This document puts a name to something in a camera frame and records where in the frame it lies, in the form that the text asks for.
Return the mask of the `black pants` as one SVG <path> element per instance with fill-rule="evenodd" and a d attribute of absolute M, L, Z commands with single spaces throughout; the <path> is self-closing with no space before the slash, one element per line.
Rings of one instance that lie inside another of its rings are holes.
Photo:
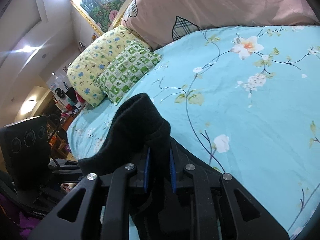
<path fill-rule="evenodd" d="M 190 201 L 172 192 L 170 124 L 146 93 L 125 101 L 113 117 L 107 137 L 95 155 L 79 160 L 84 174 L 100 176 L 133 163 L 144 171 L 150 149 L 149 181 L 126 194 L 129 214 L 140 239 L 191 239 Z"/>

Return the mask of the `cluttered side desk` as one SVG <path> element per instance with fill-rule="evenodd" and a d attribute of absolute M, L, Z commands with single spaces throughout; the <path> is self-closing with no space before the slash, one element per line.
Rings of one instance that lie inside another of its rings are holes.
<path fill-rule="evenodd" d="M 52 92 L 58 113 L 51 117 L 52 122 L 56 124 L 49 137 L 49 144 L 53 150 L 54 157 L 73 159 L 73 157 L 69 157 L 72 155 L 72 151 L 67 139 L 67 131 L 86 104 L 76 90 L 66 82 L 54 87 Z"/>

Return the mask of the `light blue floral bedsheet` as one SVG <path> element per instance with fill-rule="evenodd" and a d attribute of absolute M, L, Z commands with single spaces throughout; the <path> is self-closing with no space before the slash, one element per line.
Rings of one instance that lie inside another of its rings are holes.
<path fill-rule="evenodd" d="M 87 106 L 68 129 L 79 161 L 102 147 L 113 117 L 146 93 L 171 136 L 230 173 L 301 239 L 319 219 L 319 27 L 198 30 L 153 53 L 161 61 L 114 105 Z"/>

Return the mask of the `green checkered pillow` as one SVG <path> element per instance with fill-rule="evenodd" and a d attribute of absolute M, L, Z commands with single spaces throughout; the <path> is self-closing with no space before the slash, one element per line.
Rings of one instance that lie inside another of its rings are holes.
<path fill-rule="evenodd" d="M 117 105 L 161 59 L 161 55 L 133 40 L 96 78 L 94 84 Z"/>

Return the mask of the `yellow patterned pillow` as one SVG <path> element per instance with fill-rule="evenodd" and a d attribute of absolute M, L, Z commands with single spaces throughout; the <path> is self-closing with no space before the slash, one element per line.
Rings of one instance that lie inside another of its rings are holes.
<path fill-rule="evenodd" d="M 67 77 L 72 87 L 92 107 L 97 107 L 106 97 L 94 81 L 133 40 L 151 48 L 133 31 L 119 25 L 93 41 L 68 67 Z"/>

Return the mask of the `large pink pillow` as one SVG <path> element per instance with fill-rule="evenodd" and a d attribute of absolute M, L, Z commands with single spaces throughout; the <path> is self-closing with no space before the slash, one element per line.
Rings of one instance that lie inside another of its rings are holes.
<path fill-rule="evenodd" d="M 317 23 L 306 0 L 132 0 L 121 20 L 153 49 L 210 28 Z"/>

